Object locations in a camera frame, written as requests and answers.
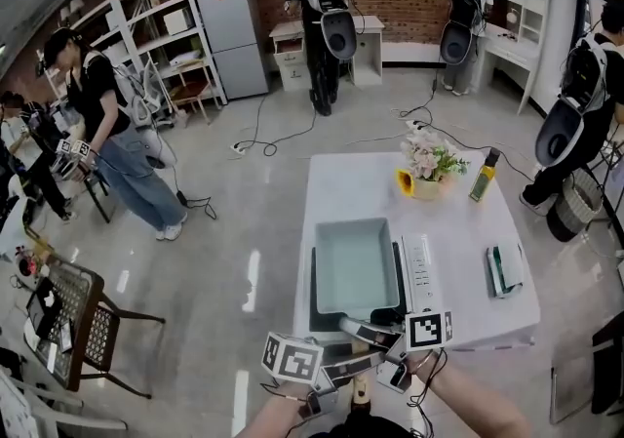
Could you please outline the black folding chair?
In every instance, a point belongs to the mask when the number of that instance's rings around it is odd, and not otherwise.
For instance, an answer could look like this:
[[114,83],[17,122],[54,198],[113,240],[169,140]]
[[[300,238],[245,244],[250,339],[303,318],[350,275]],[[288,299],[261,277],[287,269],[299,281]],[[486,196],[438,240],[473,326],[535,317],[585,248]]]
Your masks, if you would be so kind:
[[624,311],[592,335],[589,345],[555,359],[549,420],[557,425],[588,408],[624,416]]

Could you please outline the white patterned board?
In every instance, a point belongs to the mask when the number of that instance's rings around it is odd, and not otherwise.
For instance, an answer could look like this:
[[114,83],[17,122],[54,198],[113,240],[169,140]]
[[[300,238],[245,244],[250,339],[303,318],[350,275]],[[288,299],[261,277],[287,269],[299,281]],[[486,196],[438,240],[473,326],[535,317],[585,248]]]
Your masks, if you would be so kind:
[[0,368],[0,421],[6,438],[40,438],[29,403]]

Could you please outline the white office chair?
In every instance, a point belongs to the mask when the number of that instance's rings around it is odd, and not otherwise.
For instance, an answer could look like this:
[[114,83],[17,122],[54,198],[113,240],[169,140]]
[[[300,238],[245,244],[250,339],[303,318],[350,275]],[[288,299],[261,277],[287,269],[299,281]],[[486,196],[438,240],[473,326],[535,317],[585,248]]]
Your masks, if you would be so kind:
[[135,96],[131,116],[139,128],[171,129],[175,125],[169,95],[151,57],[139,77],[129,77]]

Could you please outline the light blue square frying pan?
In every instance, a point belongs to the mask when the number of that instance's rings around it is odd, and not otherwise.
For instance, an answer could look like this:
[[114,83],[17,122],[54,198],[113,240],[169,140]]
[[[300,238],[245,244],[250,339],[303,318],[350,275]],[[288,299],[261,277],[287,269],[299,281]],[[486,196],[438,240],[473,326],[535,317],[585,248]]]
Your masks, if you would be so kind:
[[337,355],[349,338],[351,352],[363,355],[349,366],[331,367],[332,382],[353,387],[351,409],[371,409],[368,371],[384,362],[399,339],[396,327],[406,312],[398,244],[384,218],[321,222],[311,251],[309,334]]

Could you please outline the person's black trousers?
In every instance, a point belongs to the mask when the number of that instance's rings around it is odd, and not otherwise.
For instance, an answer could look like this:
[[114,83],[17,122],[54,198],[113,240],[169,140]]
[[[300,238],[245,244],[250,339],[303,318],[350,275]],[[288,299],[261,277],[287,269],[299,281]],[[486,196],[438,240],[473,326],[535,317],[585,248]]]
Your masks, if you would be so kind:
[[364,411],[351,412],[346,421],[329,431],[312,434],[309,438],[415,438],[398,423]]

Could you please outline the white box appliance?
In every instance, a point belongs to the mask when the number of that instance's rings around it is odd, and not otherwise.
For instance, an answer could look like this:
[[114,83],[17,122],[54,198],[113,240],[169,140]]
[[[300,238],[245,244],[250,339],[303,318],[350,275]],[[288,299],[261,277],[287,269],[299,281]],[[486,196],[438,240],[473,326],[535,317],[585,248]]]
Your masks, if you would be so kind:
[[163,15],[167,33],[176,35],[195,26],[194,19],[188,8],[182,8]]

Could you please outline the white round appliance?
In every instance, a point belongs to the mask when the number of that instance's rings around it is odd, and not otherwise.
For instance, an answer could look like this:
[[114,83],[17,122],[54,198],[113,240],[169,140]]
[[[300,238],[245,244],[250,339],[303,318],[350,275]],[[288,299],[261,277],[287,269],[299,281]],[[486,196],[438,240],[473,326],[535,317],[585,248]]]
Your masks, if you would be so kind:
[[42,268],[47,264],[50,252],[41,247],[34,249],[25,246],[15,248],[15,264],[18,278],[29,289],[35,289],[42,276]]

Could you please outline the dark mesh table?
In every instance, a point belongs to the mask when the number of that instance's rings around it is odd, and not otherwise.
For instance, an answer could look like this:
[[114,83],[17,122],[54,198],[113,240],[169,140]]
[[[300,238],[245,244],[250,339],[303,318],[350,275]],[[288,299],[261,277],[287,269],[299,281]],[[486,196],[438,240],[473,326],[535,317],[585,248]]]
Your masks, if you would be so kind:
[[[166,320],[118,307],[104,292],[104,280],[92,270],[51,253],[48,277],[62,300],[62,310],[47,338],[40,338],[33,351],[42,364],[54,359],[50,374],[59,386],[76,392],[84,380],[105,379],[126,391],[150,400],[152,395],[131,387],[111,373],[116,340],[123,319],[165,324]],[[73,348],[62,353],[60,325],[70,320]]]

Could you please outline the white induction cooktop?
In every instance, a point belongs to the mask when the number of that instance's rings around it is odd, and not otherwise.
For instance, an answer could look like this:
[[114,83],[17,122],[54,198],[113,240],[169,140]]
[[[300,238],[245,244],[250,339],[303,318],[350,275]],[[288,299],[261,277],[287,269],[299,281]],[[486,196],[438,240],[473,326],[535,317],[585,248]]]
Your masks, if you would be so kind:
[[392,240],[388,228],[319,236],[311,252],[308,331],[336,333],[351,317],[390,327],[442,307],[425,236]]

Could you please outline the wooden stool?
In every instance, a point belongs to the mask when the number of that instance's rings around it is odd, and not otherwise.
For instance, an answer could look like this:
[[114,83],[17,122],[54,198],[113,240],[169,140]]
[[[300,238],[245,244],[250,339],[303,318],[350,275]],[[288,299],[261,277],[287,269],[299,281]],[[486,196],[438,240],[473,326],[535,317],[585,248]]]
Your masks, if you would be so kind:
[[192,112],[199,111],[207,125],[213,120],[207,111],[206,102],[211,100],[217,110],[221,110],[219,94],[208,66],[203,59],[185,61],[175,67],[174,77],[180,83],[169,91],[171,107],[175,119],[186,126],[188,114],[186,109]]

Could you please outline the white hutch desk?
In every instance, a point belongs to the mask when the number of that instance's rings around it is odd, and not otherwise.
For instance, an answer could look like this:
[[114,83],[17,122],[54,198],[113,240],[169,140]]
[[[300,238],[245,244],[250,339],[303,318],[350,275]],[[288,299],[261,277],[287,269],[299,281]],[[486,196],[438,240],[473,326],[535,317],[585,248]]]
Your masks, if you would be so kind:
[[[506,22],[510,8],[519,12],[519,23],[511,29]],[[549,8],[550,0],[494,0],[474,67],[476,91],[490,83],[496,68],[518,71],[526,83],[517,111],[525,109],[537,77]]]

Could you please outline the yellow oil bottle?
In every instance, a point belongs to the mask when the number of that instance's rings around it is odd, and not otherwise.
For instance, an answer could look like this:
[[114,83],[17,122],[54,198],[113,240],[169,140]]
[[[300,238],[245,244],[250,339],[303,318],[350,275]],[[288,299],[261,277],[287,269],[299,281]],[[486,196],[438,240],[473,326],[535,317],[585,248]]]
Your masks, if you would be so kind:
[[500,151],[496,148],[492,148],[486,160],[478,172],[478,175],[472,185],[469,193],[469,197],[475,202],[481,202],[488,189],[489,184],[492,182],[495,176],[495,168],[500,157]]

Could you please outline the person's right forearm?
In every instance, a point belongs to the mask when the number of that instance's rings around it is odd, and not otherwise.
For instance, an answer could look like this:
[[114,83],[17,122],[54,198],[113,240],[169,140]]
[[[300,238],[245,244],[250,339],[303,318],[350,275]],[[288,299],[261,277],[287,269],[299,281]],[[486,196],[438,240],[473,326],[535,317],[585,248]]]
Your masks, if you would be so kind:
[[443,349],[408,355],[409,373],[425,391],[431,390],[480,438],[530,438],[531,431],[518,407],[469,378],[449,361]]

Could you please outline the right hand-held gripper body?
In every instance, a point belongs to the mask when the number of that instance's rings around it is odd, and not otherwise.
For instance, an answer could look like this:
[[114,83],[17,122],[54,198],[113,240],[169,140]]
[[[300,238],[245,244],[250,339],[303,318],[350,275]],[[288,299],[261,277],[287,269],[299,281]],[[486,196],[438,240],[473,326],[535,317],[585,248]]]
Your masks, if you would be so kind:
[[408,355],[416,351],[428,354],[451,340],[450,311],[408,314],[404,331],[390,344],[382,364],[377,367],[377,382],[388,389],[405,393],[411,384]]

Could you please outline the grey two-door fridge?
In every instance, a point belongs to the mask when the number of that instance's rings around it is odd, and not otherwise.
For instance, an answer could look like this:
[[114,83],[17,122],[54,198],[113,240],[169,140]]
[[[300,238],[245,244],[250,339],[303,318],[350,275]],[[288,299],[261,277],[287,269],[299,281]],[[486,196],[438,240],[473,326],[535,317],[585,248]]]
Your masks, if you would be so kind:
[[226,97],[268,92],[257,0],[197,0]]

